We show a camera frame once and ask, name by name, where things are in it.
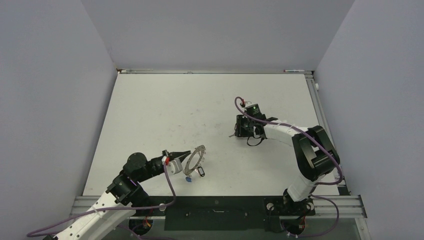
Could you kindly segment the metal disc keyring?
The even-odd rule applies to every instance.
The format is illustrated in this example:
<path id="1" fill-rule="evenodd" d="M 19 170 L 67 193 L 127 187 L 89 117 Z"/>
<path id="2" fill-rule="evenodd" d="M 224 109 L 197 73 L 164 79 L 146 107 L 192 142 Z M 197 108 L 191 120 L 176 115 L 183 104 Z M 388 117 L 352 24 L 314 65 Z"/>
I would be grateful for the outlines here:
<path id="1" fill-rule="evenodd" d="M 204 145 L 199 145 L 192 151 L 183 169 L 183 173 L 186 177 L 191 177 L 192 173 L 198 167 L 202 166 L 205 160 L 205 154 L 206 147 Z"/>

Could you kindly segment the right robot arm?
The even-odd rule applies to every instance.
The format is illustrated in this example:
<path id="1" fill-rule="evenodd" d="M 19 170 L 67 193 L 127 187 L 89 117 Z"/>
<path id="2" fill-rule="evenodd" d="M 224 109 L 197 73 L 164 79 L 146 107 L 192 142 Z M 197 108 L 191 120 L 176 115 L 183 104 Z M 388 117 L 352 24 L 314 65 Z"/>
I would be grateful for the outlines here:
<path id="1" fill-rule="evenodd" d="M 283 192 L 282 202 L 274 207 L 284 215 L 295 215 L 308 208 L 308 201 L 322 179 L 337 170 L 341 173 L 340 158 L 327 132 L 320 125 L 314 127 L 295 126 L 276 117 L 267 118 L 258 104 L 246 106 L 236 116 L 234 136 L 247 140 L 254 138 L 260 143 L 275 140 L 287 144 L 294 150 L 299 170 L 293 183 Z"/>

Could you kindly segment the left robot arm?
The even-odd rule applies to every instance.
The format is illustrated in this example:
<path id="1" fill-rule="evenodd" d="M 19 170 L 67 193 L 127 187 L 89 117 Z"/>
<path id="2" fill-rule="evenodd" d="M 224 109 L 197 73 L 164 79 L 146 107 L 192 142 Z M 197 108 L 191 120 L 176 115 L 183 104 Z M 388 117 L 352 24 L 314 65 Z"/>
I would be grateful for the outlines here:
<path id="1" fill-rule="evenodd" d="M 170 175 L 183 170 L 182 162 L 191 151 L 168 152 L 151 160 L 141 152 L 135 152 L 128 158 L 105 192 L 84 213 L 72 217 L 74 221 L 58 233 L 48 233 L 46 240 L 101 240 L 128 217 L 143 215 L 154 209 L 166 209 L 176 200 L 175 190 L 169 203 L 153 204 L 141 182 L 164 174 Z"/>

